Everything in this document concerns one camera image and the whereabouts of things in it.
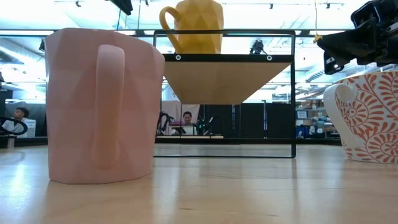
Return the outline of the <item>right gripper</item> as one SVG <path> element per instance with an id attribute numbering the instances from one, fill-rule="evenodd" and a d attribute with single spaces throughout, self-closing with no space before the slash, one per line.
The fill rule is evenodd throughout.
<path id="1" fill-rule="evenodd" d="M 397 1 L 368 1 L 357 10 L 354 29 L 319 36 L 316 44 L 324 50 L 326 75 L 344 69 L 336 61 L 361 58 L 380 65 L 397 63 Z M 361 55 L 361 44 L 365 53 Z"/>

